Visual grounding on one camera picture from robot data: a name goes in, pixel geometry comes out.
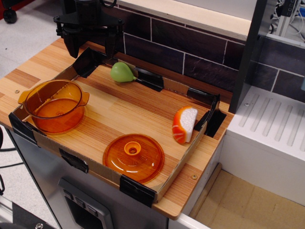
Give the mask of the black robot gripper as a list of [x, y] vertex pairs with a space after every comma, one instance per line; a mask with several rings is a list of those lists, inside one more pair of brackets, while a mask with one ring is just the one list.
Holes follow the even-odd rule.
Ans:
[[115, 0], [111, 4], [102, 0], [64, 1], [64, 14], [55, 16], [53, 20], [57, 24], [57, 35], [63, 38], [70, 56], [78, 57], [79, 48], [84, 44], [83, 37], [104, 36], [106, 56], [113, 58], [117, 36], [123, 34], [124, 21], [103, 10], [115, 4]]

